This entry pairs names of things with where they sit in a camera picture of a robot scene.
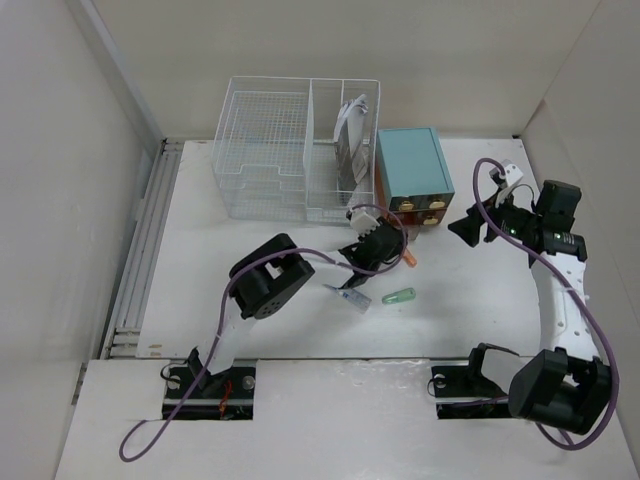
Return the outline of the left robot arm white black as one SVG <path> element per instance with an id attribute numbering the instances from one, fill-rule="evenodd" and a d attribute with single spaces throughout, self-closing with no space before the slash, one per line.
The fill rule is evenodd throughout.
<path id="1" fill-rule="evenodd" d="M 189 384 L 201 396 L 217 394 L 240 350 L 244 336 L 259 320 L 277 313 L 315 274 L 305 254 L 352 272 L 337 287 L 339 294 L 354 290 L 371 277 L 397 265 L 407 247 L 407 234 L 383 218 L 358 235 L 358 240 L 329 254 L 298 247 L 291 237 L 280 233 L 236 263 L 229 272 L 219 322 L 205 360 L 193 349 L 186 361 Z"/>

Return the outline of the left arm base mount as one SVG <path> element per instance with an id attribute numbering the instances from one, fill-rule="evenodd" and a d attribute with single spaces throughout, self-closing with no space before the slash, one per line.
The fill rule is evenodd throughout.
<path id="1" fill-rule="evenodd" d="M 165 382 L 163 419 L 169 418 L 202 367 L 199 352 L 194 348 L 185 360 L 171 362 L 161 369 L 160 378 Z M 218 374 L 206 371 L 174 419 L 252 420 L 256 375 L 256 361 L 240 361 Z"/>

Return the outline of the blue cap spray bottle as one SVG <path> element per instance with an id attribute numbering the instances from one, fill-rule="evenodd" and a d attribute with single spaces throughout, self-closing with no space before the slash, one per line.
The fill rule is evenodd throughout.
<path id="1" fill-rule="evenodd" d="M 329 284 L 324 284 L 324 287 L 343 300 L 347 301 L 361 314 L 366 313 L 371 305 L 371 299 L 355 289 L 338 288 Z"/>

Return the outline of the grey setup guide booklet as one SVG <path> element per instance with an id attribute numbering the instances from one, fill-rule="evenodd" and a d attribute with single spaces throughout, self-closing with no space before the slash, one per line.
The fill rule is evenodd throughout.
<path id="1" fill-rule="evenodd" d="M 357 186 L 368 172 L 368 160 L 364 151 L 366 115 L 353 110 L 342 126 L 339 137 L 334 139 L 333 136 L 338 202 L 343 206 L 348 204 Z"/>

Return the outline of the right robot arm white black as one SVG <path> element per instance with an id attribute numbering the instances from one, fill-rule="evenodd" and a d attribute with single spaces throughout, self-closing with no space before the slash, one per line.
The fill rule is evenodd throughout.
<path id="1" fill-rule="evenodd" d="M 582 309 L 587 249 L 572 233 L 578 187 L 547 180 L 531 209 L 515 205 L 518 184 L 494 179 L 497 191 L 449 229 L 467 245 L 498 234 L 526 248 L 539 305 L 540 351 L 514 374 L 508 409 L 515 418 L 585 435 L 611 396 L 612 373 L 599 354 Z"/>

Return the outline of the orange translucent capsule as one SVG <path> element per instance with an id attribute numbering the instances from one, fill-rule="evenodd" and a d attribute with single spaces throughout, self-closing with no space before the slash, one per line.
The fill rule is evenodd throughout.
<path id="1" fill-rule="evenodd" d="M 408 249 L 406 249 L 403 253 L 403 260 L 410 268 L 415 268 L 417 265 L 416 258 Z"/>

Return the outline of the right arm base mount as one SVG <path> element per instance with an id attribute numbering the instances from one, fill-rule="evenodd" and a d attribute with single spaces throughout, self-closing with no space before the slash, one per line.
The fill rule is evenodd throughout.
<path id="1" fill-rule="evenodd" d="M 437 419 L 510 419 L 508 383 L 520 364 L 517 352 L 485 342 L 471 349 L 465 363 L 436 363 L 427 393 L 436 400 Z"/>

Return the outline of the teal orange drawer box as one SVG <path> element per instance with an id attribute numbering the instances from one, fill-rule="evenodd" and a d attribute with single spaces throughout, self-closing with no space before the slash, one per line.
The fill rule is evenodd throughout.
<path id="1" fill-rule="evenodd" d="M 400 219 L 411 241 L 439 225 L 455 189 L 437 130 L 378 131 L 375 187 L 378 204 Z"/>

